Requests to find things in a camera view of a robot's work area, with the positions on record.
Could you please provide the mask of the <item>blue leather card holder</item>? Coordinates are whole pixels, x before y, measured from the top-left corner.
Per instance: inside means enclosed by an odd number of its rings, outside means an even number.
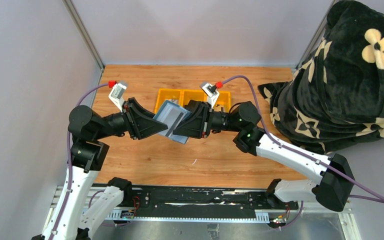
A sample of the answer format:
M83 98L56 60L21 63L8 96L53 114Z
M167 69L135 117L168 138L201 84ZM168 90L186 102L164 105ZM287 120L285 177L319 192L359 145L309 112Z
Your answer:
M154 120L167 125L167 129L158 132L158 134L167 137L174 142L186 144L188 137L176 135L174 134L174 130L182 120L186 119L191 114L191 111L177 103L174 103L171 100L165 100L153 117Z

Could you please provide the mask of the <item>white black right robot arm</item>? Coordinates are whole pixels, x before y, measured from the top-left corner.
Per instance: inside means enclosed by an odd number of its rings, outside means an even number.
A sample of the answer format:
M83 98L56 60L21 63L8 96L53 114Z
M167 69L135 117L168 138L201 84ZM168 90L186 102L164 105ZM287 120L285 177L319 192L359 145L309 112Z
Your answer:
M233 142L243 153L274 160L306 176L306 180L273 180L265 194L270 208L303 201L318 202L335 212L344 210L354 186L344 156L312 153L268 133L258 126L262 117L250 101L229 112L215 111L207 102L195 100L190 100L186 108L192 113L177 125L175 135L201 139L210 133L236 132Z

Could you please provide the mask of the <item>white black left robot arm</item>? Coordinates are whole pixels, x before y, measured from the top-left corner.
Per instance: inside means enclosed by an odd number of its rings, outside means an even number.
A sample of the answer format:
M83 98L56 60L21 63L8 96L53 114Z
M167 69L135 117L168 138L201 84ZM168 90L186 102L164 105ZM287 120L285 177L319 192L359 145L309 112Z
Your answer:
M91 240L109 213L118 205L133 201L132 183L114 177L102 195L84 210L90 188L102 169L109 145L101 139L126 133L141 140L167 130L135 98L121 105L121 111L105 117L89 106L76 106L69 114L67 133L68 166L63 191L45 230L35 240Z

